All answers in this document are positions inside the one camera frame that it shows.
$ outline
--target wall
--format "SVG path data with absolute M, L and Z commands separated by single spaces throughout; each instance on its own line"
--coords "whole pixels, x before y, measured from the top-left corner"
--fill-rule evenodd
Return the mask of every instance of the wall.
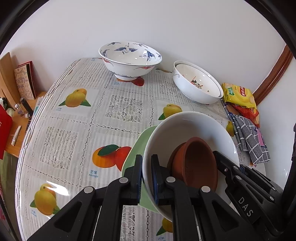
M 161 67 L 193 62 L 218 82 L 260 85 L 284 41 L 243 0 L 50 0 L 18 29 L 4 49 L 15 64 L 32 60 L 42 90 L 81 57 L 97 57 L 101 45 L 130 40 L 155 48 Z
M 270 152 L 267 177 L 284 188 L 290 167 L 296 122 L 296 60 L 293 58 L 280 81 L 259 104 L 260 130 Z

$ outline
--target dish towel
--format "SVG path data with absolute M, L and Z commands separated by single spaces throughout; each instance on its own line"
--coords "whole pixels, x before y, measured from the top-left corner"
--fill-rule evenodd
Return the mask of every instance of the dish towel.
M 251 120 L 241 115 L 230 113 L 223 100 L 222 104 L 228 118 L 233 124 L 240 150 L 249 152 L 253 164 L 268 162 L 270 160 L 270 155 L 260 130 Z

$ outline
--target yellow snack bag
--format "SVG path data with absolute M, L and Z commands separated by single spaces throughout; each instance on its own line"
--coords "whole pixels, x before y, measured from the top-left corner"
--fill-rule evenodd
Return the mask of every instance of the yellow snack bag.
M 223 100 L 224 102 L 230 102 L 246 108 L 257 109 L 254 96 L 249 89 L 238 85 L 232 85 L 228 83 L 222 84 L 223 89 Z

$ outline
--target large white bowl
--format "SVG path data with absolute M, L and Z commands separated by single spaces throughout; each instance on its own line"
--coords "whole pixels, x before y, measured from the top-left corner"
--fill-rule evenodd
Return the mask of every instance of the large white bowl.
M 108 43 L 100 47 L 99 54 L 107 69 L 126 81 L 148 74 L 162 61 L 156 50 L 135 42 Z
M 157 154 L 159 164 L 166 167 L 174 149 L 181 143 L 188 141 L 191 137 L 202 138 L 210 146 L 212 151 L 219 151 L 239 166 L 237 150 L 230 135 L 220 123 L 210 116 L 200 112 L 187 111 L 173 114 L 166 118 L 156 127 L 147 142 L 144 151 L 142 172 L 143 182 L 151 202 L 156 210 L 170 221 L 172 221 L 170 206 L 158 206 L 154 202 L 151 155 Z M 226 187 L 225 176 L 218 171 L 216 193 L 230 204 L 230 199 L 225 194 Z
M 223 97 L 223 90 L 215 78 L 193 63 L 175 61 L 173 80 L 180 91 L 193 101 L 212 104 Z

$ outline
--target green label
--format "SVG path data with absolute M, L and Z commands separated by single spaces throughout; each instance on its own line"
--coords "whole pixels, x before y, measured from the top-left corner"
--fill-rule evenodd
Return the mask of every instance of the green label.
M 230 95 L 234 95 L 232 87 L 228 88 L 228 92 L 229 92 Z

